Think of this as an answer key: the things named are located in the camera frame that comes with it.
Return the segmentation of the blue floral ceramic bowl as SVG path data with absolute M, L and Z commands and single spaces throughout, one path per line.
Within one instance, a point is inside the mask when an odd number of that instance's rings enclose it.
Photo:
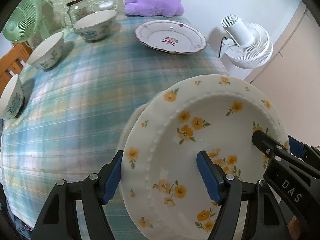
M 116 17 L 115 10 L 97 11 L 78 20 L 73 29 L 83 39 L 97 41 L 107 36 L 112 30 Z
M 63 32 L 57 32 L 36 47 L 27 64 L 40 70 L 52 68 L 59 61 L 63 47 Z
M 1 119 L 14 118 L 20 111 L 24 101 L 22 83 L 18 74 L 15 74 L 1 94 Z

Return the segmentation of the red pattern scalloped plate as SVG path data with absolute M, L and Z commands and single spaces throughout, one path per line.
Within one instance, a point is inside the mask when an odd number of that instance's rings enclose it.
M 135 29 L 136 38 L 149 48 L 170 54 L 192 54 L 207 46 L 206 38 L 195 28 L 181 22 L 154 20 Z

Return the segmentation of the beige door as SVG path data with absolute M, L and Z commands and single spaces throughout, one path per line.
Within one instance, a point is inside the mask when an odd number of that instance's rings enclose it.
M 271 100 L 289 135 L 319 147 L 319 26 L 303 3 L 273 48 L 245 80 Z

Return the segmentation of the white standing fan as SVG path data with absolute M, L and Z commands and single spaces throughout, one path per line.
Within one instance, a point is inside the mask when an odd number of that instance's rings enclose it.
M 265 65 L 272 56 L 273 43 L 264 27 L 245 22 L 243 18 L 229 14 L 221 20 L 227 37 L 220 42 L 219 56 L 242 69 L 254 69 Z

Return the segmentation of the plaid tablecloth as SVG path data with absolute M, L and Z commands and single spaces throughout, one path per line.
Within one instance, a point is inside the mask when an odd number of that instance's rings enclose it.
M 181 80 L 227 73 L 210 47 L 172 55 L 144 46 L 135 29 L 145 21 L 118 15 L 97 42 L 71 33 L 54 68 L 23 68 L 25 104 L 5 121 L 1 143 L 1 184 L 20 239 L 31 237 L 59 179 L 81 181 L 112 160 L 137 107 Z

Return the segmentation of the purple plush toy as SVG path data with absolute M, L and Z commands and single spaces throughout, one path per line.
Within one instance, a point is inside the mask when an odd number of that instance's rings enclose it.
M 124 12 L 129 16 L 181 16 L 184 13 L 182 0 L 124 0 Z

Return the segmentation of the green desk fan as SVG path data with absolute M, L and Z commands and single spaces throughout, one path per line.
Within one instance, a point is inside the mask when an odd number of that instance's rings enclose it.
M 66 37 L 68 29 L 50 0 L 22 0 L 7 20 L 2 33 L 11 43 L 25 43 L 34 50 L 42 41 L 55 33 Z

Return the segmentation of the glass jar black lid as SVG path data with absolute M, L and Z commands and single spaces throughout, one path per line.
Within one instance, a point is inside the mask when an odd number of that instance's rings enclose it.
M 67 12 L 63 17 L 66 28 L 73 28 L 78 20 L 91 14 L 87 0 L 72 0 L 66 4 Z

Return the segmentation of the cotton swab container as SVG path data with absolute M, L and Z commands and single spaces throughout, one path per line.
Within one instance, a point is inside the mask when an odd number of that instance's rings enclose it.
M 98 10 L 104 11 L 104 10 L 113 10 L 114 9 L 114 2 L 113 1 L 105 1 L 102 3 L 99 3 Z

